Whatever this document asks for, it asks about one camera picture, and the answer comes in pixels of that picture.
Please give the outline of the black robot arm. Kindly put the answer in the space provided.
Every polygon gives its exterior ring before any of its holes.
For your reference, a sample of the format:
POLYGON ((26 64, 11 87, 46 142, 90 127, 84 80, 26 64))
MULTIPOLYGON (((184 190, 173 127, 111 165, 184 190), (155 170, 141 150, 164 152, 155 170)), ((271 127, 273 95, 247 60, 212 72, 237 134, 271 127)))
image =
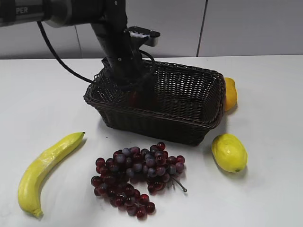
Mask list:
POLYGON ((2 0, 1 27, 36 22, 42 37, 55 59, 71 74, 90 84, 94 82, 69 68, 52 47, 42 22, 51 27, 90 24, 106 55, 102 61, 106 75, 122 90, 142 90, 153 83, 156 69, 143 64, 140 46, 152 38, 148 31, 142 36, 131 35, 124 0, 2 0))

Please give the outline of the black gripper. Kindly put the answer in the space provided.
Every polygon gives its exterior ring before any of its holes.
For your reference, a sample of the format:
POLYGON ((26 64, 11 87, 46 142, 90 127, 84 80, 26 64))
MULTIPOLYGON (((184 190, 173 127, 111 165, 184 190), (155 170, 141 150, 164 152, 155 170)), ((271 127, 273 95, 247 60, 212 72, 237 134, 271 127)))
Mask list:
POLYGON ((154 82, 155 60, 135 47, 127 27, 116 32, 107 24, 91 26, 106 56, 106 76, 121 90, 142 90, 154 82))

